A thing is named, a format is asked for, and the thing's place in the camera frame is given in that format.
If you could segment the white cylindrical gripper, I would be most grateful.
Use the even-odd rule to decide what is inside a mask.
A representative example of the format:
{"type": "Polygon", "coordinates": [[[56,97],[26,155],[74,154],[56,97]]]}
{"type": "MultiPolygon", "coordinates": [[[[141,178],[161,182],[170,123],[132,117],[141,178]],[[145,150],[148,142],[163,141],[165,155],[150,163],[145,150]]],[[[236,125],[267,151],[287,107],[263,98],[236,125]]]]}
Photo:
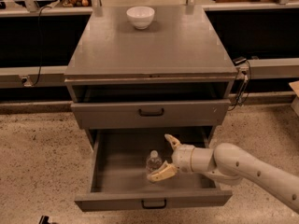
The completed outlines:
{"type": "Polygon", "coordinates": [[[164,138],[174,150],[171,156],[172,162],[164,161],[158,169],[153,169],[147,165],[147,179],[150,182],[160,182],[177,174],[178,170],[182,173],[190,173],[192,171],[192,153],[195,146],[182,145],[180,141],[173,135],[166,133],[164,138]]]}

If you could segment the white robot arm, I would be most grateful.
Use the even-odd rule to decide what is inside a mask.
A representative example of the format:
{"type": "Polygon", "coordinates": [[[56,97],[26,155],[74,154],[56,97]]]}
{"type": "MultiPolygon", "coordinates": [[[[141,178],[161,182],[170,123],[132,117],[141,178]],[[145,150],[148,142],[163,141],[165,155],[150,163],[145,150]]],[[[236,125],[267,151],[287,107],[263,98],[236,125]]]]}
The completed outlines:
{"type": "Polygon", "coordinates": [[[178,172],[201,174],[226,185],[238,185],[246,178],[299,213],[298,176],[261,161],[230,143],[221,143],[215,148],[201,148],[181,144],[168,133],[164,138],[173,149],[172,162],[165,161],[150,173],[149,181],[159,182],[178,172]]]}

